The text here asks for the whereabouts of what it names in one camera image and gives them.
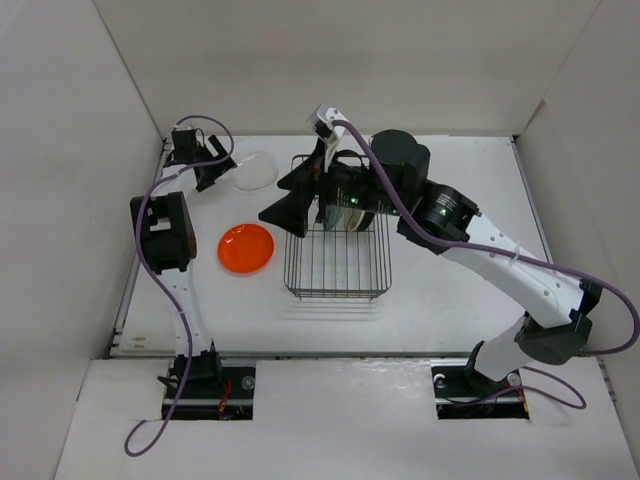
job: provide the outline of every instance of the rack wire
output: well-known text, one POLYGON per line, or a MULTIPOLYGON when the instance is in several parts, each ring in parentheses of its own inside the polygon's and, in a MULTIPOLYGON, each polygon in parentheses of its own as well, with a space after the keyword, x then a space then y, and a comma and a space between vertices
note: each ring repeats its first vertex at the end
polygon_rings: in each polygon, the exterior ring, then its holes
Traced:
MULTIPOLYGON (((297 161, 307 155, 296 155, 297 161)), ((299 298, 374 299, 391 288, 389 219, 377 214, 362 232, 350 232, 340 219, 331 230, 316 223, 318 199, 309 209, 312 227, 305 238, 285 238, 284 284, 299 298)))

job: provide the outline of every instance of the dish rack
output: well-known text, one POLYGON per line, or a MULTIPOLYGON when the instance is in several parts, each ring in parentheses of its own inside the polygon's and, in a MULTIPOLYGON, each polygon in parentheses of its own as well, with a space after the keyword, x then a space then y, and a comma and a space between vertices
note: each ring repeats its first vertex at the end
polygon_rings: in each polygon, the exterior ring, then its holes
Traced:
MULTIPOLYGON (((307 155, 293 157, 291 166, 307 155)), ((350 232, 341 218, 331 230, 316 223, 318 199, 309 209, 305 238, 285 238, 284 284, 298 298, 374 299, 391 288, 389 219, 377 214, 361 232, 350 232)))

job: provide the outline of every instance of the wall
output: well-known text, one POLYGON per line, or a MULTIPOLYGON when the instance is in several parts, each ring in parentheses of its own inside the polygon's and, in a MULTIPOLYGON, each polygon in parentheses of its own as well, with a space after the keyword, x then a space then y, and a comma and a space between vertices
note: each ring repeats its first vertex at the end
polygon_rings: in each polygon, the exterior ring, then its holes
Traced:
POLYGON ((163 131, 207 111, 308 133, 328 102, 366 131, 495 135, 524 129, 598 0, 96 4, 163 131))
POLYGON ((89 0, 0 1, 0 477, 51 478, 158 134, 89 0))
MULTIPOLYGON (((556 261, 622 286, 640 304, 640 2, 603 0, 518 141, 556 261)), ((628 337, 629 315, 610 297, 594 346, 628 337)), ((618 410, 640 464, 640 347, 608 357, 618 410)))

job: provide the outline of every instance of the purple cable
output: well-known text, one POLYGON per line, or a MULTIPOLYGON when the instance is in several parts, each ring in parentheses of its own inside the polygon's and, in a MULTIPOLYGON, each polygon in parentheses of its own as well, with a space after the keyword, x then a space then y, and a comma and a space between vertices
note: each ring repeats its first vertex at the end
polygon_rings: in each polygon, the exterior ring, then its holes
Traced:
POLYGON ((582 394, 578 391, 577 388, 575 388, 573 385, 571 385, 569 382, 561 379, 560 377, 557 377, 555 375, 553 375, 552 373, 549 372, 545 372, 543 370, 538 370, 537 368, 533 368, 533 367, 522 367, 523 370, 529 370, 531 372, 535 372, 538 373, 540 375, 544 375, 545 377, 549 377, 552 380, 555 380, 556 382, 564 385, 565 387, 567 387, 569 390, 571 390, 571 392, 578 397, 578 400, 580 400, 579 404, 576 403, 570 403, 567 402, 566 400, 563 400, 560 397, 556 397, 555 395, 552 395, 551 393, 547 393, 544 390, 540 390, 539 388, 536 387, 528 387, 527 385, 520 385, 517 387, 507 387, 504 390, 500 390, 497 393, 494 393, 493 395, 489 395, 488 397, 484 397, 484 398, 478 398, 477 400, 472 400, 470 402, 451 402, 451 405, 453 407, 472 407, 474 405, 480 405, 486 402, 489 402, 491 400, 494 400, 498 397, 501 397, 502 395, 505 395, 507 393, 510 392, 515 392, 517 390, 528 390, 530 392, 535 392, 538 393, 540 395, 542 395, 543 397, 547 397, 550 400, 553 400, 554 402, 558 402, 566 407, 569 408, 575 408, 576 410, 584 410, 585 408, 587 408, 587 401, 584 399, 584 397, 582 396, 582 394))
POLYGON ((184 391, 184 387, 185 387, 185 385, 187 383, 187 378, 189 377, 189 371, 191 370, 191 361, 193 360, 193 336, 191 334, 191 329, 189 328, 189 322, 187 321, 187 317, 184 314, 184 311, 182 310, 182 305, 180 305, 180 302, 178 301, 178 299, 173 295, 173 293, 171 293, 171 290, 169 290, 167 287, 165 287, 164 284, 158 278, 158 276, 155 274, 155 272, 153 270, 151 270, 151 267, 149 267, 149 264, 147 263, 147 261, 144 258, 144 252, 142 251, 142 244, 140 242, 140 235, 141 235, 141 232, 142 232, 142 218, 143 218, 143 215, 144 215, 144 211, 146 209, 147 203, 149 202, 149 199, 151 198, 151 195, 153 195, 154 190, 156 188, 158 188, 160 185, 162 185, 163 183, 166 183, 166 182, 170 182, 171 180, 175 180, 176 178, 178 178, 179 175, 181 175, 182 173, 186 172, 187 170, 191 170, 191 169, 196 168, 196 167, 207 167, 207 166, 210 166, 210 165, 217 165, 219 163, 222 163, 222 162, 226 161, 231 156, 231 154, 233 153, 233 150, 235 148, 235 141, 233 140, 233 135, 231 134, 229 129, 224 124, 222 124, 221 122, 219 122, 218 120, 216 120, 213 117, 208 117, 206 115, 189 115, 187 117, 184 117, 184 118, 181 118, 180 120, 178 120, 178 123, 176 123, 176 126, 180 125, 181 123, 185 122, 186 120, 191 120, 191 119, 196 119, 196 118, 199 118, 199 119, 202 119, 202 120, 209 120, 211 122, 214 122, 218 126, 220 126, 220 128, 222 128, 222 130, 224 130, 224 132, 229 137, 229 141, 231 142, 231 146, 229 148, 229 153, 227 153, 227 155, 225 155, 224 158, 221 158, 219 160, 213 160, 211 162, 200 162, 200 163, 194 163, 194 164, 191 164, 191 165, 187 165, 184 168, 181 168, 180 170, 178 170, 177 173, 175 173, 173 175, 170 175, 168 177, 165 177, 165 178, 161 178, 160 180, 154 182, 151 185, 151 187, 149 187, 149 189, 147 190, 147 193, 145 193, 144 197, 142 198, 142 203, 140 204, 140 209, 138 210, 138 217, 136 219, 136 228, 135 228, 135 244, 136 244, 136 253, 138 255, 138 259, 140 260, 140 265, 142 265, 142 267, 149 274, 149 277, 151 277, 151 280, 153 280, 155 282, 155 284, 158 285, 158 287, 160 287, 160 289, 164 292, 164 294, 167 296, 167 298, 169 298, 171 303, 173 303, 173 305, 176 307, 176 310, 178 311, 178 314, 180 315, 180 319, 182 320, 182 324, 184 325, 184 329, 187 332, 187 343, 189 345, 189 349, 188 349, 188 352, 187 352, 187 362, 186 362, 185 367, 184 367, 184 373, 182 375, 182 378, 180 379, 180 383, 178 384, 178 389, 176 390, 176 394, 175 394, 175 396, 173 398, 173 402, 171 402, 171 406, 169 407, 169 411, 167 412, 167 416, 165 417, 164 421, 162 422, 162 425, 160 426, 160 429, 158 430, 158 433, 156 433, 156 436, 153 437, 153 439, 149 442, 149 444, 146 447, 144 447, 142 450, 138 450, 137 452, 134 452, 129 448, 129 443, 131 442, 131 439, 133 438, 133 435, 138 431, 138 429, 140 427, 142 427, 142 425, 147 423, 147 420, 142 420, 141 422, 139 422, 129 432, 129 435, 127 435, 127 438, 124 441, 124 451, 130 457, 140 457, 140 456, 144 455, 149 450, 151 450, 156 443, 158 443, 158 440, 160 440, 160 437, 162 436, 162 434, 164 433, 165 429, 169 425, 169 421, 171 420, 171 417, 173 416, 173 413, 175 412, 176 407, 178 406, 178 401, 180 400, 180 397, 182 396, 182 392, 184 391))
MULTIPOLYGON (((389 180, 389 177, 384 171, 384 168, 382 167, 380 160, 378 160, 375 153, 373 153, 373 150, 371 150, 371 147, 369 147, 366 140, 360 134, 358 129, 356 129, 356 127, 353 126, 351 123, 344 120, 333 120, 332 124, 335 125, 336 127, 344 127, 346 130, 349 131, 349 133, 351 133, 351 135, 356 140, 356 142, 358 142, 358 145, 360 145, 360 148, 362 148, 362 151, 364 152, 364 154, 369 158, 369 161, 371 162, 371 165, 373 165, 373 168, 378 174, 378 177, 382 181, 382 184, 384 185, 384 188, 387 191, 387 194, 389 194, 389 197, 391 197, 391 200, 393 201, 394 205, 400 212, 404 221, 407 222, 407 224, 409 224, 411 229, 414 232, 416 232, 422 239, 426 240, 427 242, 433 243, 434 245, 438 245, 444 248, 464 248, 467 250, 479 250, 482 252, 489 252, 496 255, 502 255, 508 258, 514 258, 516 256, 515 252, 510 252, 509 250, 503 250, 501 248, 490 247, 487 245, 480 245, 477 243, 466 243, 466 242, 442 240, 440 238, 434 237, 433 235, 430 235, 418 224, 418 222, 414 220, 414 218, 411 216, 411 212, 409 211, 409 209, 405 207, 404 203, 402 203, 402 200, 400 199, 398 192, 396 192, 393 184, 391 183, 391 180, 389 180)), ((537 258, 526 257, 523 255, 519 256, 517 260, 520 262, 535 265, 536 267, 546 268, 547 270, 556 270, 558 272, 562 272, 572 277, 577 277, 580 279, 594 282, 602 286, 603 288, 609 290, 611 293, 613 293, 616 297, 622 300, 625 306, 629 309, 629 312, 631 313, 631 318, 633 319, 633 332, 631 334, 631 337, 629 337, 629 340, 627 340, 622 345, 619 345, 614 348, 608 348, 605 350, 584 351, 582 352, 582 354, 594 356, 594 355, 610 355, 613 353, 620 353, 631 348, 638 340, 638 337, 640 337, 640 315, 638 315, 638 311, 636 310, 636 307, 633 305, 633 302, 619 288, 589 273, 582 272, 575 268, 565 267, 563 265, 555 265, 555 264, 545 262, 543 260, 538 260, 537 258)))

